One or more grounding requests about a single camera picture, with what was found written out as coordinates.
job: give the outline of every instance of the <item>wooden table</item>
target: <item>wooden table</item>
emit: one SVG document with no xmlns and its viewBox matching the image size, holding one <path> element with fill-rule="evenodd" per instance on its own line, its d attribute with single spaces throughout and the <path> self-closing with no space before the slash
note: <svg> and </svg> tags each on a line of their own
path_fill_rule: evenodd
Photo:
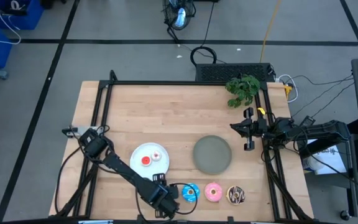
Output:
<svg viewBox="0 0 358 224">
<path fill-rule="evenodd" d="M 73 125 L 89 126 L 93 113 L 98 82 L 83 82 L 78 98 Z M 268 83 L 268 92 L 274 114 L 289 117 L 287 99 L 282 84 Z M 176 215 L 175 219 L 226 221 L 233 216 L 235 221 L 273 221 L 269 186 L 265 164 L 260 158 L 262 143 L 254 138 L 255 149 L 245 152 L 241 138 L 230 127 L 244 118 L 245 107 L 230 109 L 226 102 L 233 96 L 224 86 L 183 85 L 114 85 L 107 124 L 111 127 L 106 136 L 114 141 L 116 153 L 129 164 L 133 150 L 145 142 L 157 142 L 169 153 L 170 168 L 168 183 L 193 182 L 201 189 L 197 209 L 190 215 Z M 206 135 L 224 138 L 232 149 L 232 162 L 220 175 L 200 172 L 192 160 L 195 142 Z M 74 139 L 67 141 L 63 160 L 76 148 Z M 282 150 L 282 164 L 287 189 L 306 214 L 313 217 L 308 189 L 300 158 L 291 151 Z M 83 155 L 77 153 L 66 164 L 58 196 L 61 209 L 72 196 L 78 185 Z M 206 200 L 203 189 L 210 182 L 219 183 L 224 192 L 238 185 L 246 192 L 246 201 L 231 205 L 226 198 L 219 203 Z M 281 194 L 278 192 L 280 214 L 284 217 Z M 84 213 L 88 191 L 83 194 L 80 213 Z M 91 218 L 94 219 L 136 219 L 135 190 L 121 176 L 99 171 Z M 180 210 L 193 208 L 183 197 L 178 199 Z M 154 210 L 140 200 L 142 212 L 147 219 L 154 218 Z M 50 214 L 55 210 L 51 206 Z"/>
</svg>

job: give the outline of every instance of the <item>white cable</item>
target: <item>white cable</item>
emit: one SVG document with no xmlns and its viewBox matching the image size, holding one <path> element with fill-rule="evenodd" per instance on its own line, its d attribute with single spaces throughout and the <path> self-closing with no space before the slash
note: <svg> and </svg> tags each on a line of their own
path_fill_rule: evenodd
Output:
<svg viewBox="0 0 358 224">
<path fill-rule="evenodd" d="M 12 42 L 7 42 L 7 41 L 1 41 L 0 40 L 0 43 L 4 43 L 4 44 L 12 44 L 12 45 L 17 45 L 19 44 L 21 41 L 22 41 L 22 37 L 14 30 L 12 29 L 8 24 L 6 24 L 5 20 L 2 18 L 2 15 L 1 15 L 1 12 L 0 12 L 0 18 L 1 20 L 3 21 L 3 23 L 13 32 L 16 34 L 16 36 L 18 36 L 19 40 L 16 42 L 16 43 L 12 43 Z"/>
<path fill-rule="evenodd" d="M 295 89 L 296 95 L 295 95 L 295 98 L 294 98 L 294 99 L 288 100 L 288 103 L 292 103 L 292 102 L 294 102 L 296 99 L 298 99 L 298 89 L 297 89 L 297 87 L 296 87 L 296 85 L 295 85 L 295 82 L 294 82 L 293 79 L 291 78 L 291 76 L 289 76 L 289 75 L 287 75 L 287 74 L 284 74 L 284 75 L 280 75 L 280 76 L 278 77 L 278 79 L 281 79 L 281 77 L 288 77 L 288 78 L 290 78 L 290 80 L 291 80 L 291 82 L 292 82 L 292 84 L 293 84 L 293 87 L 294 87 L 294 89 Z"/>
</svg>

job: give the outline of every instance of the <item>potted plant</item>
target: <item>potted plant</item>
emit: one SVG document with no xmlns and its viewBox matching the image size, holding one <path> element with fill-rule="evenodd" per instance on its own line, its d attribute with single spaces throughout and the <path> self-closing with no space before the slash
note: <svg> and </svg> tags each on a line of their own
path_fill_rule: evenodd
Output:
<svg viewBox="0 0 358 224">
<path fill-rule="evenodd" d="M 248 106 L 254 100 L 254 96 L 258 94 L 260 83 L 258 79 L 252 75 L 241 75 L 239 78 L 232 78 L 226 83 L 226 90 L 237 98 L 231 99 L 227 105 L 232 108 L 237 108 L 245 100 L 245 105 Z"/>
</svg>

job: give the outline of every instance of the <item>chocolate donut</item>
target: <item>chocolate donut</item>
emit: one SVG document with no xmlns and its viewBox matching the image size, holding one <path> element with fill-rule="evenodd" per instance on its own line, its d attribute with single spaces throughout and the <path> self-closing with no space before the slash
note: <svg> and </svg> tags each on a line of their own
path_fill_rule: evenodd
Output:
<svg viewBox="0 0 358 224">
<path fill-rule="evenodd" d="M 227 199 L 233 205 L 239 205 L 246 200 L 246 193 L 238 186 L 232 186 L 227 190 Z"/>
</svg>

